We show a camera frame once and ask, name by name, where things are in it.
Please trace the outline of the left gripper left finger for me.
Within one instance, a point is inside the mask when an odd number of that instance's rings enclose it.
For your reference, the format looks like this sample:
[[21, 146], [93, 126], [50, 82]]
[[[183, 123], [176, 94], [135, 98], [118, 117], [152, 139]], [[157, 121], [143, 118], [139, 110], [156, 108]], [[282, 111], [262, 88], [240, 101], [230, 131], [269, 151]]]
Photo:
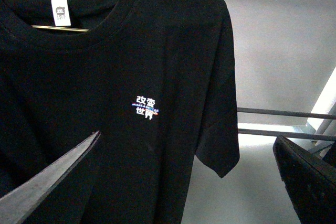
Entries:
[[99, 171], [101, 133], [93, 133], [1, 198], [1, 223], [80, 223]]

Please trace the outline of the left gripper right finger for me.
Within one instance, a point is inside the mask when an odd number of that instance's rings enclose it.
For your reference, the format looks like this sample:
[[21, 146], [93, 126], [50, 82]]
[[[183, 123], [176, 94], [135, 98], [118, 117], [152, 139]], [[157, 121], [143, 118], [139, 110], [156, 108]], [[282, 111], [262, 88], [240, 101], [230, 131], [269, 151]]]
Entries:
[[301, 223], [335, 223], [335, 167], [284, 136], [273, 153]]

